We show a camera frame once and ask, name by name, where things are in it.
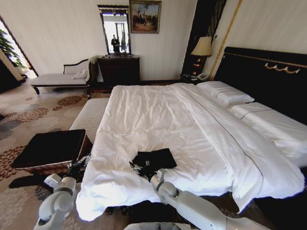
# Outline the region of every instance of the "wall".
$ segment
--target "wall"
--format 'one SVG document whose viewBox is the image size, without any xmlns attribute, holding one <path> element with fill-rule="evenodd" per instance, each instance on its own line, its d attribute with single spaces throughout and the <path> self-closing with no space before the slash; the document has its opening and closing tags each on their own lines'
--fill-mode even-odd
<svg viewBox="0 0 307 230">
<path fill-rule="evenodd" d="M 213 54 L 204 72 L 210 73 L 238 0 L 228 0 L 216 31 Z M 306 0 L 243 0 L 225 46 L 307 54 Z M 223 53 L 215 67 L 218 69 Z"/>
<path fill-rule="evenodd" d="M 0 49 L 0 59 L 3 64 L 9 69 L 12 75 L 16 78 L 16 80 L 21 81 L 23 80 L 22 76 L 19 74 L 18 70 L 13 66 L 11 61 L 6 57 L 4 52 Z"/>
<path fill-rule="evenodd" d="M 163 0 L 159 34 L 131 34 L 142 80 L 178 79 L 197 0 Z M 39 75 L 107 54 L 97 4 L 128 0 L 1 0 L 0 14 Z"/>
</svg>

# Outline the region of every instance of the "telephone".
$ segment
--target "telephone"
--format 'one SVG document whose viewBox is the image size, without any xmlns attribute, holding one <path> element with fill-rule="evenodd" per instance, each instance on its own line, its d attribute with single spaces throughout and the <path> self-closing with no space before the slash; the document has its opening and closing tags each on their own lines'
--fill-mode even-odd
<svg viewBox="0 0 307 230">
<path fill-rule="evenodd" d="M 197 76 L 197 78 L 198 78 L 199 80 L 201 80 L 201 81 L 206 81 L 206 80 L 208 80 L 209 76 L 207 76 L 207 74 L 205 74 L 205 73 L 201 73 L 201 74 L 199 74 L 199 75 Z"/>
</svg>

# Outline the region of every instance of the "white pillow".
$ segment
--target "white pillow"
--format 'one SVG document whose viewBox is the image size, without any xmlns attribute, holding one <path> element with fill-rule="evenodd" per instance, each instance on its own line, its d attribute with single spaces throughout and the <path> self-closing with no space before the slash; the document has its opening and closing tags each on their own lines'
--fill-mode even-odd
<svg viewBox="0 0 307 230">
<path fill-rule="evenodd" d="M 77 72 L 72 79 L 83 79 L 87 77 L 87 70 L 82 69 L 81 71 Z"/>
<path fill-rule="evenodd" d="M 235 105 L 228 110 L 272 141 L 298 167 L 307 166 L 306 125 L 257 102 Z"/>
<path fill-rule="evenodd" d="M 254 98 L 246 93 L 221 81 L 207 81 L 199 83 L 196 86 L 201 88 L 206 95 L 225 108 L 254 101 Z"/>
</svg>

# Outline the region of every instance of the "table lamp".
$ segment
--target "table lamp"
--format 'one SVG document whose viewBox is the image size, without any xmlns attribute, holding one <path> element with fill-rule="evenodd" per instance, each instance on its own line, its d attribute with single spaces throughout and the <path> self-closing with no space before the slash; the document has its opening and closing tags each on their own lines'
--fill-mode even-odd
<svg viewBox="0 0 307 230">
<path fill-rule="evenodd" d="M 205 65 L 205 56 L 211 55 L 211 40 L 212 37 L 200 37 L 196 47 L 192 51 L 191 55 L 200 56 L 193 63 L 193 75 L 198 75 L 202 72 Z"/>
</svg>

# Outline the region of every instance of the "black stripe on duvet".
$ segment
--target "black stripe on duvet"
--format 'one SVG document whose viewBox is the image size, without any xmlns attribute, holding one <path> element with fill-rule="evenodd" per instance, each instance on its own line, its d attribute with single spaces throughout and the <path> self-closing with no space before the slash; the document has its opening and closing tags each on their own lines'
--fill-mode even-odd
<svg viewBox="0 0 307 230">
<path fill-rule="evenodd" d="M 256 113 L 256 112 L 263 112 L 263 111 L 269 111 L 269 110 L 273 110 L 273 109 L 265 109 L 265 110 L 259 110 L 259 111 L 250 111 L 250 112 L 244 114 L 243 117 L 240 118 L 240 120 L 242 120 L 245 117 L 245 115 L 247 115 L 247 114 Z"/>
<path fill-rule="evenodd" d="M 183 89 L 191 98 L 193 98 L 185 89 Z M 261 181 L 261 187 L 260 187 L 260 190 L 259 192 L 262 190 L 262 187 L 263 187 L 263 181 L 264 181 L 264 176 L 263 176 L 263 173 L 261 171 L 261 169 L 259 168 L 259 166 L 255 163 L 255 161 L 250 157 L 248 156 L 243 148 L 240 146 L 240 144 L 237 142 L 237 140 L 234 138 L 234 136 L 231 135 L 231 133 L 218 121 L 218 119 L 206 108 L 204 107 L 202 104 L 200 104 L 195 98 L 193 98 L 201 107 L 203 107 L 216 121 L 217 123 L 220 124 L 221 127 L 223 127 L 223 129 L 226 130 L 226 132 L 232 137 L 232 139 L 236 142 L 236 144 L 240 147 L 240 149 L 242 150 L 242 152 L 254 163 L 254 165 L 256 166 L 256 168 L 258 169 L 258 171 L 260 172 L 261 174 L 261 177 L 262 177 L 262 181 Z"/>
</svg>

